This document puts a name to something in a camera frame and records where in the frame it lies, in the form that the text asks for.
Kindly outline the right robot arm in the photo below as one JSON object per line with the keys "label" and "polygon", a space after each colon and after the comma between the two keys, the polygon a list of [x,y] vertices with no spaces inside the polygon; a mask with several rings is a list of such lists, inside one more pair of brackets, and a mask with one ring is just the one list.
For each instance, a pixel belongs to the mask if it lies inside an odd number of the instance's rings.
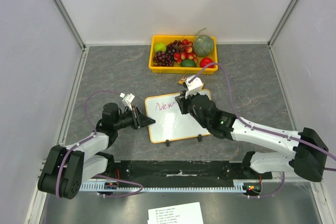
{"label": "right robot arm", "polygon": [[320,182],[329,151],[313,129],[286,131],[240,118],[217,108],[215,102],[200,93],[181,92],[175,101],[182,114],[190,114],[197,123],[219,139],[259,145],[270,153],[247,152],[240,166],[248,179],[268,172],[294,172],[311,182]]}

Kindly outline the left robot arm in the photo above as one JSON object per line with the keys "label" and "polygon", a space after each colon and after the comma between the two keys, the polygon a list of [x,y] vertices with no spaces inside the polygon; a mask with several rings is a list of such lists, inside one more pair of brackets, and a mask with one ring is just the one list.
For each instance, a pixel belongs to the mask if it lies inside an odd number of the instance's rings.
{"label": "left robot arm", "polygon": [[113,157],[103,151],[116,141],[118,131],[128,127],[139,130],[154,123],[154,119],[136,106],[122,110],[115,103],[105,104],[102,118],[88,137],[72,145],[56,145],[50,149],[38,180],[38,190],[73,199],[83,182],[96,175],[111,178],[115,173]]}

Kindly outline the yellow framed whiteboard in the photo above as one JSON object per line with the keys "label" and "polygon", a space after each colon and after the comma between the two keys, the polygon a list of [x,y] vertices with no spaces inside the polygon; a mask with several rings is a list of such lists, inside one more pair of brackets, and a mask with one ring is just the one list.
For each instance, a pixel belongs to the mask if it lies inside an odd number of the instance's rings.
{"label": "yellow framed whiteboard", "polygon": [[190,114],[180,112],[175,101],[175,97],[179,95],[171,93],[145,99],[146,114],[155,120],[149,126],[150,141],[153,144],[210,135]]}

